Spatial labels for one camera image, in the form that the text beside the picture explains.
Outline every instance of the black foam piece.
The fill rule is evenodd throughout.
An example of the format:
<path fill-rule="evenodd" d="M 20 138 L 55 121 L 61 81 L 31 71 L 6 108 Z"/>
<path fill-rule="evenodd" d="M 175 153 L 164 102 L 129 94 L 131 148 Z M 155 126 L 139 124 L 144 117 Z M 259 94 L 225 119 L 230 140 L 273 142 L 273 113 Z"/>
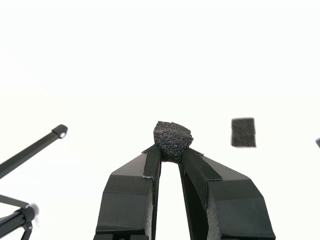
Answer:
<path fill-rule="evenodd" d="M 251 147 L 256 145 L 256 128 L 253 117 L 234 118 L 231 123 L 231 145 L 234 147 Z"/>
<path fill-rule="evenodd" d="M 319 146 L 319 148 L 320 148 L 320 137 L 317 139 L 317 140 L 315 140 L 315 142 L 316 142 L 316 144 Z"/>
<path fill-rule="evenodd" d="M 182 153 L 194 140 L 191 131 L 174 122 L 158 121 L 153 131 L 154 143 L 163 153 L 164 162 L 179 163 Z"/>

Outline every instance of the black metal rod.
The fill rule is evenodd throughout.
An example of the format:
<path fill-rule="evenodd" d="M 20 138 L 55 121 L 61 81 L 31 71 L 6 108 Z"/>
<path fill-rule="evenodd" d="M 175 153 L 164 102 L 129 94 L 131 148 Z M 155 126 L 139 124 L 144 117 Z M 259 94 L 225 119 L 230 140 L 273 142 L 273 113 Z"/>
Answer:
<path fill-rule="evenodd" d="M 0 219 L 0 238 L 26 224 L 26 218 L 21 212 L 14 212 Z"/>
<path fill-rule="evenodd" d="M 54 128 L 48 135 L 44 136 L 34 144 L 30 145 L 26 149 L 22 150 L 18 154 L 0 164 L 0 179 L 25 163 L 28 159 L 52 144 L 57 139 L 64 138 L 67 134 L 67 131 L 68 128 L 66 126 L 59 125 Z"/>
<path fill-rule="evenodd" d="M 29 205 L 25 201 L 20 201 L 20 200 L 17 200 L 17 199 L 8 197 L 8 196 L 3 196 L 1 194 L 0 194 L 0 203 L 8 204 L 8 205 L 11 205 L 11 206 L 16 206 L 16 207 L 19 207 L 19 208 L 25 208 L 27 205 Z"/>

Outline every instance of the tripod leg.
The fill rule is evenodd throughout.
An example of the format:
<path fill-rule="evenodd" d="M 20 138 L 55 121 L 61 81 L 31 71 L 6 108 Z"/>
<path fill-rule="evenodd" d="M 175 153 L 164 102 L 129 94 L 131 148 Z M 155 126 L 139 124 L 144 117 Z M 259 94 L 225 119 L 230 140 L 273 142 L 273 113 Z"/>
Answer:
<path fill-rule="evenodd" d="M 27 222 L 24 226 L 24 233 L 22 235 L 21 240 L 29 240 L 31 233 L 32 233 L 32 223 L 31 222 Z"/>
<path fill-rule="evenodd" d="M 20 200 L 17 200 L 8 196 L 3 196 L 3 195 L 0 195 L 0 203 L 16 206 L 19 208 L 25 208 L 27 205 L 29 205 L 29 203 L 27 202 L 20 201 Z"/>

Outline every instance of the white background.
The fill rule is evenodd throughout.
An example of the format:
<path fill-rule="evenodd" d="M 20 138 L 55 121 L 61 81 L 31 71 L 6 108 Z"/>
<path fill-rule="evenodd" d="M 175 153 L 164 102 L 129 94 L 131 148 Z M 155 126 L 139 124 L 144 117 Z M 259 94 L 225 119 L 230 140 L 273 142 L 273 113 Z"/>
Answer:
<path fill-rule="evenodd" d="M 0 161 L 69 127 L 0 181 L 2 195 L 39 205 L 30 240 L 92 240 L 110 173 L 153 144 L 157 121 L 189 128 L 191 147 L 249 176 L 278 240 L 316 238 L 318 7 L 2 1 Z M 257 148 L 230 146 L 238 117 L 255 118 Z M 1 216 L 15 210 L 0 205 Z M 157 239 L 189 239 L 173 163 L 162 165 Z"/>

